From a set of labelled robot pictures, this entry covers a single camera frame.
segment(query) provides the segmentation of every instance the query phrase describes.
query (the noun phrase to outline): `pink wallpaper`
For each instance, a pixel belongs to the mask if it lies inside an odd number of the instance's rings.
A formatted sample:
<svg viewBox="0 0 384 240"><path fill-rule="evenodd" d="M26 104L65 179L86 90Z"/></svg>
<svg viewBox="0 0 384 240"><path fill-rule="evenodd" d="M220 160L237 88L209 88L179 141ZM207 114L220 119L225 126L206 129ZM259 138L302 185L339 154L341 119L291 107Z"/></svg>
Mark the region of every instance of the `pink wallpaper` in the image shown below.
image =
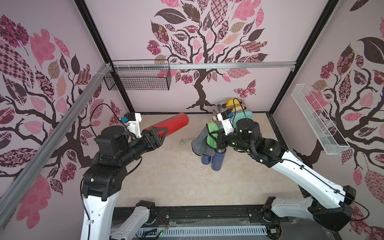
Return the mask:
<svg viewBox="0 0 384 240"><path fill-rule="evenodd" d="M149 6L118 0L111 8L105 1L87 1L113 60L155 63L295 61L325 3L156 0ZM127 92L136 111L212 111L231 97L245 99L254 111L268 111L289 72L174 70L169 91Z"/></svg>
<svg viewBox="0 0 384 240"><path fill-rule="evenodd" d="M0 195L20 174L103 60L72 1L8 1L0 10ZM104 82L24 195L1 239L78 239L79 187L96 134L127 112Z"/></svg>
<svg viewBox="0 0 384 240"><path fill-rule="evenodd" d="M289 147L304 163L340 185L357 190L356 201L370 217L346 225L343 239L383 239L384 224L384 3L342 1L308 61L279 106L275 119ZM326 155L290 96L305 83L325 123L333 121L351 148ZM353 218L366 216L357 204Z"/></svg>

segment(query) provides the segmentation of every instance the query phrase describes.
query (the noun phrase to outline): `wire mesh basket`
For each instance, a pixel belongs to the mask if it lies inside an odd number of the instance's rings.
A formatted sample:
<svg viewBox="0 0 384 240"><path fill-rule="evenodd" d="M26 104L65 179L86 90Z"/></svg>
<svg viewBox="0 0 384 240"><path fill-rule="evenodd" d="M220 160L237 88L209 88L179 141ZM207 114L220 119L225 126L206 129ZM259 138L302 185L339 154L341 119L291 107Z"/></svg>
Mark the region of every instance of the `wire mesh basket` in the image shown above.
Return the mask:
<svg viewBox="0 0 384 240"><path fill-rule="evenodd" d="M168 62L166 64L115 65L114 69L117 76L113 76L114 72L109 72L104 77L108 90L118 90L119 82L115 79L120 79L125 90L169 90L171 76Z"/></svg>
<svg viewBox="0 0 384 240"><path fill-rule="evenodd" d="M339 154L350 148L336 124L304 84L296 84L291 96L299 106L326 154Z"/></svg>

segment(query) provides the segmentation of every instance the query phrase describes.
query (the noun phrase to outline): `black wire basket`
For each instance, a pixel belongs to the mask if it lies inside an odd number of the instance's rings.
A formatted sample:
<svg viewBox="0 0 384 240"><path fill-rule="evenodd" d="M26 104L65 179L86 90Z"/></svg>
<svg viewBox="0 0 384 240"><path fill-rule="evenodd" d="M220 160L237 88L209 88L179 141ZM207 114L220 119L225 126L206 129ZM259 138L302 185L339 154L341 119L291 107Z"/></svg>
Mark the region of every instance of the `black wire basket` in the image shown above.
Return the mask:
<svg viewBox="0 0 384 240"><path fill-rule="evenodd" d="M169 90L171 82L169 62L155 60L156 62L161 64L134 64L124 65L124 67L114 65L117 76L114 77L114 72L109 72L104 77L108 90L118 90L117 84L122 84L125 90Z"/></svg>

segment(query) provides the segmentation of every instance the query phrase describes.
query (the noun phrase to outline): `beige marble floor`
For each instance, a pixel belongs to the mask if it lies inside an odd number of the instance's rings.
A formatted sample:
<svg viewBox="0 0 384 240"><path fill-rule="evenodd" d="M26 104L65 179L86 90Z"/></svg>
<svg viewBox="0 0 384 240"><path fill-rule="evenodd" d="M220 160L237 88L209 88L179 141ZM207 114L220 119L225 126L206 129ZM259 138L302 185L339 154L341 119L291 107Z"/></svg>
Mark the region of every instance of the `beige marble floor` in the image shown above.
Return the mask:
<svg viewBox="0 0 384 240"><path fill-rule="evenodd" d="M173 115L143 115L141 129ZM157 206L241 205L264 204L267 197L302 198L297 184L283 174L265 167L246 153L227 148L220 171L203 165L192 152L190 140L181 145L180 139L196 137L210 114L189 114L189 124L166 137L162 147L143 154L141 165L122 184L117 207L135 206L143 200ZM254 113L263 137L276 136L263 113ZM137 162L127 166L135 167Z"/></svg>

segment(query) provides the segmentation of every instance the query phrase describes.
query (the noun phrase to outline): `green towel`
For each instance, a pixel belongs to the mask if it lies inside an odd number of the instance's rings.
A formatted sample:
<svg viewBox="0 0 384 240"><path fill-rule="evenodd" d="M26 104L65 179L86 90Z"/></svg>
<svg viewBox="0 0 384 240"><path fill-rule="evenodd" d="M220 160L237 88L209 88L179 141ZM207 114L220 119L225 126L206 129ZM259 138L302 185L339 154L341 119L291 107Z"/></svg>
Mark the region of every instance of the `green towel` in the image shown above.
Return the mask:
<svg viewBox="0 0 384 240"><path fill-rule="evenodd" d="M209 130L209 132L217 131L218 130L218 126L214 122L210 122L210 123L208 123L208 130ZM217 133L212 133L212 136L217 138L218 134ZM207 144L211 148L215 148L215 149L217 148L216 141L211 136L209 136L209 135L207 136Z"/></svg>

